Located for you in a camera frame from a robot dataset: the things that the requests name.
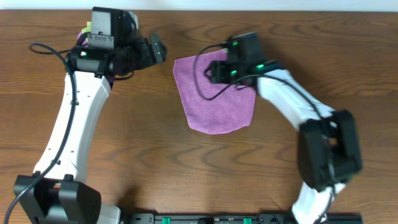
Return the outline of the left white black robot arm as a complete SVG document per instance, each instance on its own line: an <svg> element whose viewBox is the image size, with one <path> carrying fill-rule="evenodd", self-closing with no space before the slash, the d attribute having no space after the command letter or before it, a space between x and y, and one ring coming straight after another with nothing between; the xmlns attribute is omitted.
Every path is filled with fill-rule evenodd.
<svg viewBox="0 0 398 224"><path fill-rule="evenodd" d="M67 72L60 111L31 175L19 175L14 203L32 223L122 223L124 214L86 184L87 160L101 109L113 82L165 60L158 35L128 37L110 47L109 35L88 35L62 58Z"/></svg>

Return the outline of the purple microfiber cloth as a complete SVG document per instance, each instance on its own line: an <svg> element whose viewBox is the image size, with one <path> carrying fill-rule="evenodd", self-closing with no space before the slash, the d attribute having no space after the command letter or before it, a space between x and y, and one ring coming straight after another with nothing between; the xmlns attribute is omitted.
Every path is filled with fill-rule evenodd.
<svg viewBox="0 0 398 224"><path fill-rule="evenodd" d="M228 88L214 100L204 100L193 79L194 56L175 60L173 74L188 126L205 134L226 134L249 126L256 92L251 88Z"/></svg>

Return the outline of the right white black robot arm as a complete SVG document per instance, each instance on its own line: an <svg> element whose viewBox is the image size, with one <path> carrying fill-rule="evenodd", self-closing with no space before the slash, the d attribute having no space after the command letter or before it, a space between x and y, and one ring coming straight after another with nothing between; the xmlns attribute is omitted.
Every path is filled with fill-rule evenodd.
<svg viewBox="0 0 398 224"><path fill-rule="evenodd" d="M297 201L279 223L337 223L329 209L362 168L353 115L319 102L276 60L262 52L229 47L226 60L214 60L205 75L214 84L255 87L298 132L297 164L303 180Z"/></svg>

